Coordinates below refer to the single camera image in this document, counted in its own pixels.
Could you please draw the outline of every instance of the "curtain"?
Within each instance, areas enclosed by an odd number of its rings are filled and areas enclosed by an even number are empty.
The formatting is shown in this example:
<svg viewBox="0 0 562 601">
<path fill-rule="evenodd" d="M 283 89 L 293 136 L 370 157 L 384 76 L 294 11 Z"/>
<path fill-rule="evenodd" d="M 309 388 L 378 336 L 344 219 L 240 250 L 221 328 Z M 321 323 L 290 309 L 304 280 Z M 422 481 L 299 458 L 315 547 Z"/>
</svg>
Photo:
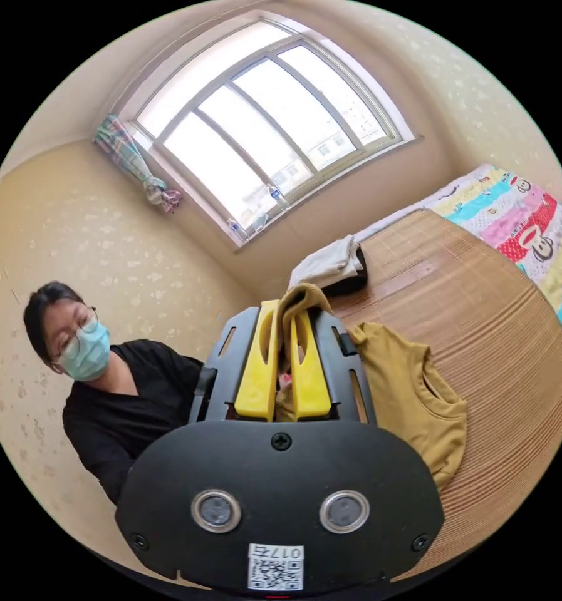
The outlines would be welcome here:
<svg viewBox="0 0 562 601">
<path fill-rule="evenodd" d="M 170 190 L 165 182 L 153 176 L 117 115 L 110 114 L 105 118 L 98 127 L 93 142 L 99 145 L 114 163 L 142 182 L 147 200 L 152 205 L 161 205 L 166 213 L 174 213 L 182 194 L 178 190 Z"/>
</svg>

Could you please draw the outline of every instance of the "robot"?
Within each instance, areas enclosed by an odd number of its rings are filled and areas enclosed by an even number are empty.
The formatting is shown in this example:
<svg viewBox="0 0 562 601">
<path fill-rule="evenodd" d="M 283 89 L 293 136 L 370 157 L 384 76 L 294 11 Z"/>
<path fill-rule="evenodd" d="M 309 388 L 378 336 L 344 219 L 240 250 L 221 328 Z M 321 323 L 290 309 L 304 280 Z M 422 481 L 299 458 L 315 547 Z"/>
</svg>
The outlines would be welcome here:
<svg viewBox="0 0 562 601">
<path fill-rule="evenodd" d="M 134 464 L 118 527 L 153 572 L 237 597 L 307 598 L 394 578 L 443 525 L 431 473 L 377 426 L 362 360 L 325 311 L 291 322 L 293 412 L 277 421 L 278 305 L 227 322 L 189 424 Z"/>
</svg>

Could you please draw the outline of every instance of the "beige wallpaper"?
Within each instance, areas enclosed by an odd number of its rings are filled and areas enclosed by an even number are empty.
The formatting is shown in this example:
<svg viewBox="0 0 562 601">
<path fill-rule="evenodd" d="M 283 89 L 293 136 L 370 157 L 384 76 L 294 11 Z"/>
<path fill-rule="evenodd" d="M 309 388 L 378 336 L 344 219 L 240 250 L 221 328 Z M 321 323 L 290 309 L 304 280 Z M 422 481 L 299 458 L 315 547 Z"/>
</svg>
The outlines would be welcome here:
<svg viewBox="0 0 562 601">
<path fill-rule="evenodd" d="M 22 164 L 0 183 L 0 442 L 71 536 L 144 571 L 61 425 L 71 381 L 26 338 L 29 293 L 62 280 L 94 304 L 112 342 L 148 337 L 205 359 L 225 321 L 254 304 L 88 141 Z"/>
<path fill-rule="evenodd" d="M 520 173 L 562 202 L 562 168 L 520 102 L 483 65 L 433 31 L 351 0 L 288 0 L 324 7 L 391 56 L 441 113 L 462 172 L 493 163 Z"/>
<path fill-rule="evenodd" d="M 322 189 L 238 253 L 191 204 L 175 217 L 259 299 L 281 295 L 295 265 L 339 236 L 423 199 L 481 163 L 510 169 L 562 201 L 562 169 L 524 108 L 483 66 L 403 17 L 350 0 L 277 0 L 349 52 L 421 136 Z"/>
</svg>

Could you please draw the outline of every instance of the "bed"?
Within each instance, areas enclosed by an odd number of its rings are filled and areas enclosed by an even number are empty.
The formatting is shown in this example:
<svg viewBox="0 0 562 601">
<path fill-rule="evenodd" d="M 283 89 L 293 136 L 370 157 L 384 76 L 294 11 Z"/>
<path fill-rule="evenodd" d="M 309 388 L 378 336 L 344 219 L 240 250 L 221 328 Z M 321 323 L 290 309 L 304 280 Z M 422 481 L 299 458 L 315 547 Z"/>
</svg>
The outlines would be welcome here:
<svg viewBox="0 0 562 601">
<path fill-rule="evenodd" d="M 429 209 L 514 263 L 562 325 L 562 204 L 514 173 L 481 165 L 435 194 L 355 234 L 360 243 L 402 217 Z"/>
<path fill-rule="evenodd" d="M 368 283 L 332 299 L 335 314 L 428 344 L 467 403 L 465 454 L 441 493 L 444 526 L 402 579 L 491 536 L 562 443 L 562 205 L 482 165 L 356 239 Z"/>
<path fill-rule="evenodd" d="M 362 242 L 368 284 L 331 300 L 349 328 L 382 323 L 431 348 L 467 403 L 467 443 L 442 490 L 445 522 L 426 572 L 498 530 L 562 443 L 562 327 L 532 280 L 479 237 L 430 209 Z"/>
</svg>

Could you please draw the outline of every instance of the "window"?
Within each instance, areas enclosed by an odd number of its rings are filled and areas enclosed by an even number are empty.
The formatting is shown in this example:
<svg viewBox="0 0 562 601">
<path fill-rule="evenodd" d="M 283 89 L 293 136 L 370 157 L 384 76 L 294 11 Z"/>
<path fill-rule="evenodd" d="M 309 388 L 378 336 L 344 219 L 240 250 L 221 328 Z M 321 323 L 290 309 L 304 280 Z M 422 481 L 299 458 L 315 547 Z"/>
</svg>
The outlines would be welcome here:
<svg viewBox="0 0 562 601">
<path fill-rule="evenodd" d="M 326 48 L 263 19 L 185 62 L 134 122 L 248 234 L 401 140 L 376 97 Z"/>
</svg>

